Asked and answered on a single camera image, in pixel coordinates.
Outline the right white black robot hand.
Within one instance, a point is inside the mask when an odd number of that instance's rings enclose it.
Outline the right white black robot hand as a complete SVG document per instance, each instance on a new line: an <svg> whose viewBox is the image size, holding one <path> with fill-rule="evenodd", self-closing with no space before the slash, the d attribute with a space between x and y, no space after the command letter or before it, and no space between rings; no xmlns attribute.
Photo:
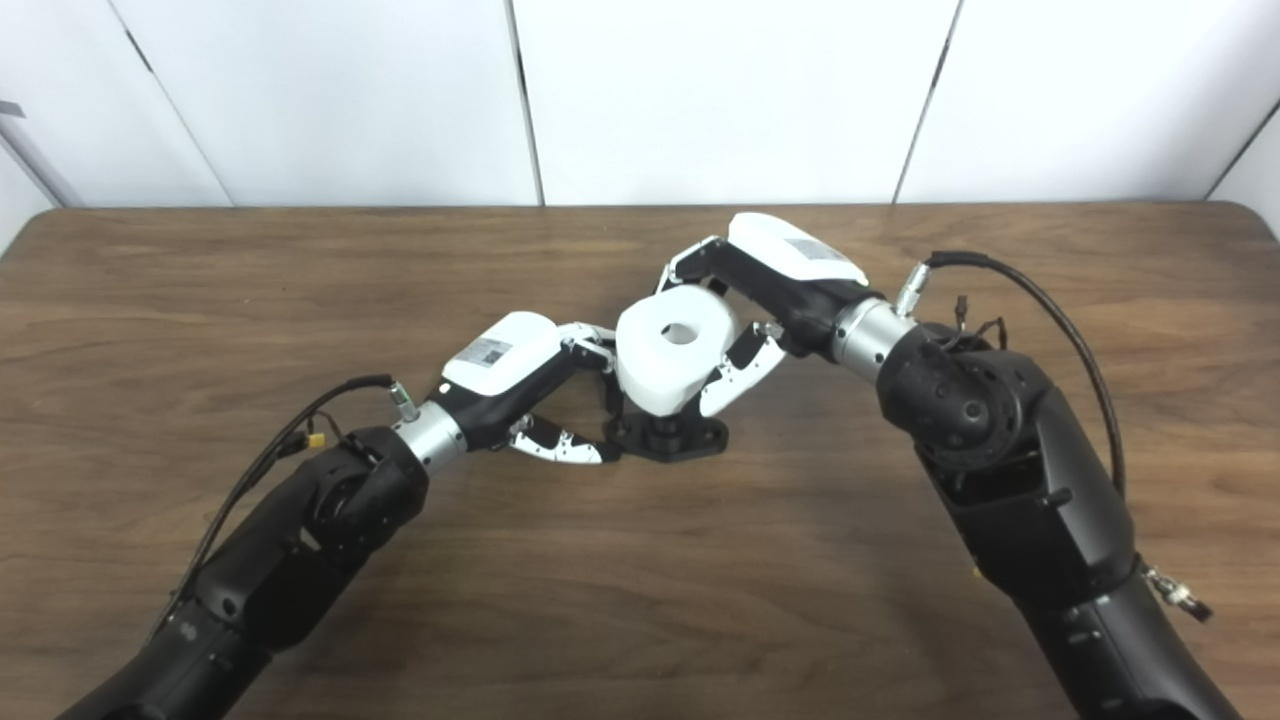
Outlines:
<svg viewBox="0 0 1280 720"><path fill-rule="evenodd" d="M731 290L769 316L741 332L687 401L701 416L723 411L786 357L823 357L874 384L893 346L911 329L849 258L756 211L736 214L727 236L672 256L655 292L685 286Z"/></svg>

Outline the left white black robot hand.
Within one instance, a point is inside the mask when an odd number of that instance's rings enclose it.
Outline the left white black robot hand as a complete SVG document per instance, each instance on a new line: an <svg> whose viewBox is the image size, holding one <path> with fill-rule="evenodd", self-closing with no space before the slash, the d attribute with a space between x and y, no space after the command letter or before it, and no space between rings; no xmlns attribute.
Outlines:
<svg viewBox="0 0 1280 720"><path fill-rule="evenodd" d="M616 462L618 446L576 434L535 407L577 372L596 372L611 389L616 333L602 325L558 325L512 311L458 351L401 437L433 468L477 451L515 448L550 462Z"/></svg>

